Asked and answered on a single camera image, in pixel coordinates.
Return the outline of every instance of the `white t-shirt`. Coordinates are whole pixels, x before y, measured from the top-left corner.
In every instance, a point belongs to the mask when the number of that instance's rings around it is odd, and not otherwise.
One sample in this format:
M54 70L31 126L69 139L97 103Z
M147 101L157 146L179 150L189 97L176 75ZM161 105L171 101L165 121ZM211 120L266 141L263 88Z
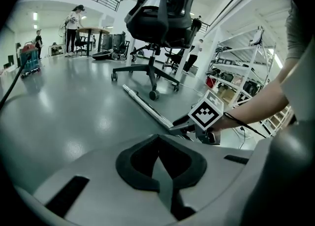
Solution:
M80 13L75 13L75 11L70 12L70 14L67 17L67 20L69 20L67 28L68 29L78 29L78 22L81 20L82 16Z
M195 46L194 49L190 52L191 55L196 55L198 56L199 54L199 50L201 48L201 42L198 40L198 41L195 41L192 43L192 46Z

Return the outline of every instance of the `wooden table top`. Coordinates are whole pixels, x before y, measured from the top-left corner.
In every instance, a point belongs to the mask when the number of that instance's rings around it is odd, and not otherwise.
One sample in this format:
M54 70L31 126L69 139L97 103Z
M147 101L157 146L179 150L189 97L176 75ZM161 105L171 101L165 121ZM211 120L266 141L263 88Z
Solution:
M109 31L106 31L105 29L97 28L97 27L84 27L84 28L78 29L77 31L83 32L83 33L89 33L89 30L91 30L91 34L99 34L100 32L103 34L109 34Z

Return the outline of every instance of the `man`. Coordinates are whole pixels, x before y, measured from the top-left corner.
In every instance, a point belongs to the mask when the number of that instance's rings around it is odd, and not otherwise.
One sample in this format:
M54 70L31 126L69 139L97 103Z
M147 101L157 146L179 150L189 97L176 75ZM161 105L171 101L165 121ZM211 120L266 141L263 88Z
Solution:
M234 108L228 113L245 124L255 123L275 115L288 105L281 83L297 64L312 38L310 27L303 22L298 8L292 2L286 20L288 55L277 78L270 82L250 101ZM235 121L223 116L213 125L214 131L239 126Z
M38 49L38 59L40 60L40 51L41 51L41 47L43 45L43 41L41 40L41 36L40 36L40 30L36 31L36 38L35 38L35 47Z
M184 66L184 69L183 69L184 73L189 74L189 70L192 67L192 65L195 63L195 61L197 60L199 52L202 51L202 48L201 48L202 43L203 43L203 40L200 39L191 45L192 50L190 51L189 59Z

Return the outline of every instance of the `woman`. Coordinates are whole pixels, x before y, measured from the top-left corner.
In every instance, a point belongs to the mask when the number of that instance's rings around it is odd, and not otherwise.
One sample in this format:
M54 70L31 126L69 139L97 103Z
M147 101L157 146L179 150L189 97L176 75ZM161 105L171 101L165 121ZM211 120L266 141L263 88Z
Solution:
M77 28L78 28L78 24L82 26L81 24L81 11L85 11L84 6L83 5L78 5L77 7L75 7L72 12L70 12L70 14L68 15L67 19L66 19L66 24L67 24L67 31L66 31L66 52L67 55L66 57L72 56L74 53L74 41L75 41L75 36L76 36L76 32L77 32ZM71 40L71 53L69 55L69 43Z

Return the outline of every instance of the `black rubber pad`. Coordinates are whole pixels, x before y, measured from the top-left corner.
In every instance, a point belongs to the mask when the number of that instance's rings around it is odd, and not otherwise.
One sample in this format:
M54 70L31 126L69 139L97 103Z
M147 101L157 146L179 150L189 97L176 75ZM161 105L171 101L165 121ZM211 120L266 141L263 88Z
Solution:
M247 158L243 158L243 157L239 157L235 155L226 155L224 158L228 161L233 161L233 162L237 162L244 165L246 165L249 160Z
M46 204L46 208L57 216L64 217L75 200L78 198L89 179L81 176L73 177L56 195Z

